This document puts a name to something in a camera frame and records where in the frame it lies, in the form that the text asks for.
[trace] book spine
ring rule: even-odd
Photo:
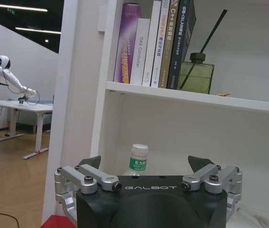
[[[135,33],[140,15],[139,4],[123,4],[115,62],[115,82],[129,84],[135,48]]]
[[[170,0],[162,0],[151,87],[158,87]]]
[[[154,53],[155,53],[155,45],[157,42],[160,11],[161,11],[161,2],[154,1],[148,33],[147,51],[146,51],[146,59],[142,81],[143,86],[150,86],[150,82],[152,79]]]
[[[177,26],[173,41],[171,65],[168,73],[168,89],[177,89],[178,76],[181,68],[182,50],[185,38],[185,25],[187,24],[189,5],[192,0],[181,0],[177,18]]]
[[[179,0],[171,0],[169,7],[168,21],[166,26],[166,36],[163,48],[162,65],[160,70],[159,88],[166,88],[169,66],[171,62],[174,31],[178,16]]]
[[[196,19],[195,6],[194,6],[193,1],[191,1],[190,7],[189,7],[189,15],[188,15],[188,20],[187,20],[187,25],[186,25],[186,31],[185,31],[185,43],[182,50],[182,58],[181,58],[182,61],[185,60],[187,49],[192,38],[193,27],[195,26],[196,20],[197,19]]]
[[[130,84],[142,85],[144,63],[149,31],[149,19],[138,19],[134,44],[134,58],[131,69]]]

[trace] wooden floor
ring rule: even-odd
[[[48,147],[49,133],[43,133],[42,144]],[[32,134],[0,142],[0,213],[15,216],[20,228],[39,228],[41,222],[48,152],[22,158],[34,149]],[[17,224],[0,215],[0,228],[17,228]]]

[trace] silver metal bracket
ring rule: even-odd
[[[228,185],[236,182],[237,168],[227,166],[218,175],[210,175],[205,180],[205,190],[212,194],[220,194]]]
[[[117,176],[108,175],[88,164],[79,166],[78,171],[84,175],[95,178],[97,183],[100,184],[105,191],[119,191],[122,188],[122,184]]]
[[[220,194],[225,190],[227,198],[228,221],[233,215],[236,203],[241,200],[242,172],[237,167],[227,166],[223,170],[219,166],[208,164],[192,175],[183,176],[181,187],[185,191],[195,191],[200,189],[200,185],[205,183],[205,190],[211,194]]]
[[[202,169],[199,169],[192,175],[183,176],[184,190],[196,191],[200,189],[200,185],[205,181],[210,175],[214,175],[218,172],[218,167],[214,164],[208,164]]]
[[[74,204],[76,192],[80,190],[83,194],[92,194],[97,191],[97,181],[91,177],[76,171],[70,166],[58,168],[54,173],[55,199],[62,204],[65,215],[77,225],[77,209]]]
[[[70,166],[63,167],[60,172],[66,180],[78,186],[83,194],[92,194],[97,191],[96,179],[89,178],[89,180],[87,180],[84,174]]]

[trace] bottle cap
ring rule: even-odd
[[[142,144],[133,144],[131,151],[137,154],[147,154],[148,146]]]
[[[190,60],[192,63],[203,63],[205,61],[205,54],[200,52],[191,53]]]

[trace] red object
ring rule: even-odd
[[[76,228],[65,216],[51,215],[41,228]]]

